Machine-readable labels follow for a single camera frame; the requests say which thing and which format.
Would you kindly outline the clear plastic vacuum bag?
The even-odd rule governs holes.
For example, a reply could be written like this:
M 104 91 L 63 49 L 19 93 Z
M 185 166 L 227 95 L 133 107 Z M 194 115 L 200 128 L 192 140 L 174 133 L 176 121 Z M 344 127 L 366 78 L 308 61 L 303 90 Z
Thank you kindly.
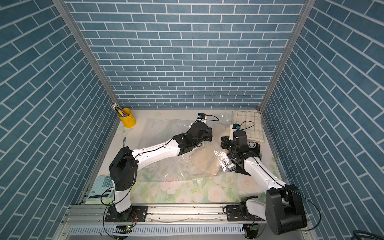
M 154 146 L 131 150 L 125 156 L 125 160 L 130 164 L 129 176 L 135 179 L 137 172 L 144 167 L 179 156 L 208 175 L 215 176 L 219 172 L 232 170 L 235 165 L 228 157 L 228 150 L 219 144 L 220 134 L 225 132 L 225 127 L 216 126 L 212 129 L 207 124 L 219 120 L 214 115 L 199 113 L 186 132 Z

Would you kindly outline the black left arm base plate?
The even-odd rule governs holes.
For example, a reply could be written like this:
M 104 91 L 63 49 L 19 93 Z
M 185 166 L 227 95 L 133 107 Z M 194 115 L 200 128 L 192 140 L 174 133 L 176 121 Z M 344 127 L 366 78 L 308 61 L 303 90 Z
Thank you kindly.
M 148 206 L 131 206 L 129 209 L 118 213 L 115 207 L 108 207 L 104 221 L 107 223 L 142 223 L 145 222 Z

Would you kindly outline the black white knitted scarf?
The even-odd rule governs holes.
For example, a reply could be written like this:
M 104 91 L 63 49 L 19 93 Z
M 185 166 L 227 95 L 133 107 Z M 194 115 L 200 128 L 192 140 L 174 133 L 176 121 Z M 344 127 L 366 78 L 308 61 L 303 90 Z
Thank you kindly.
M 260 145 L 256 143 L 254 148 L 250 148 L 248 144 L 240 145 L 235 144 L 234 141 L 224 140 L 221 143 L 221 148 L 228 150 L 227 157 L 229 163 L 226 164 L 225 171 L 234 172 L 250 176 L 245 170 L 245 160 L 248 158 L 260 158 Z

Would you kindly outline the beige fluffy scarf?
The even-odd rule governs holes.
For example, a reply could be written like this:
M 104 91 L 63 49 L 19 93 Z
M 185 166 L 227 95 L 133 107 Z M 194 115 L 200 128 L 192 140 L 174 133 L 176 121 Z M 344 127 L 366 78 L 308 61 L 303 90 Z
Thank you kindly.
M 200 147 L 189 153 L 190 162 L 206 175 L 217 176 L 228 171 L 232 164 L 228 157 L 228 150 L 221 147 L 221 137 L 229 136 L 228 126 L 218 124 L 213 127 L 213 139 L 202 142 Z

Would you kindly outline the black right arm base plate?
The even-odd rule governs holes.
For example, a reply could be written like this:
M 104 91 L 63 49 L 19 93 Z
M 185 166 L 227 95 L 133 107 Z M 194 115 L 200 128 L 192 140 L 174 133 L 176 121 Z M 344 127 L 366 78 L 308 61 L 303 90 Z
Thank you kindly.
M 239 205 L 227 205 L 223 207 L 223 213 L 226 215 L 228 222 L 263 221 L 263 219 L 258 216 L 246 213 Z

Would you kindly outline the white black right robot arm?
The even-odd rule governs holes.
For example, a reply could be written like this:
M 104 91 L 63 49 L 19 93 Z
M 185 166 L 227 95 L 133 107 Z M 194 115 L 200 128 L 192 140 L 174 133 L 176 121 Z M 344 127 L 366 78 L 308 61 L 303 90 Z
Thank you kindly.
M 249 148 L 246 132 L 232 129 L 221 140 L 221 148 L 228 150 L 232 162 L 228 170 L 252 177 L 266 194 L 263 200 L 243 198 L 237 211 L 241 218 L 265 220 L 275 235 L 305 228 L 307 218 L 299 189 L 287 185 L 263 165 L 259 155 Z

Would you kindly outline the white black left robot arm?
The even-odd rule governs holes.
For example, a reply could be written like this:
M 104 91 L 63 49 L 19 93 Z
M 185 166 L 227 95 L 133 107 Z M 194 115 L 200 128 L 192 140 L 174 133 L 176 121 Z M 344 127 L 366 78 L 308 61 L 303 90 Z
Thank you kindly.
M 177 157 L 193 151 L 202 142 L 213 140 L 213 130 L 203 121 L 195 122 L 189 130 L 173 136 L 164 143 L 144 149 L 123 147 L 109 166 L 114 186 L 113 207 L 117 213 L 131 210 L 131 190 L 138 171 L 158 161 Z

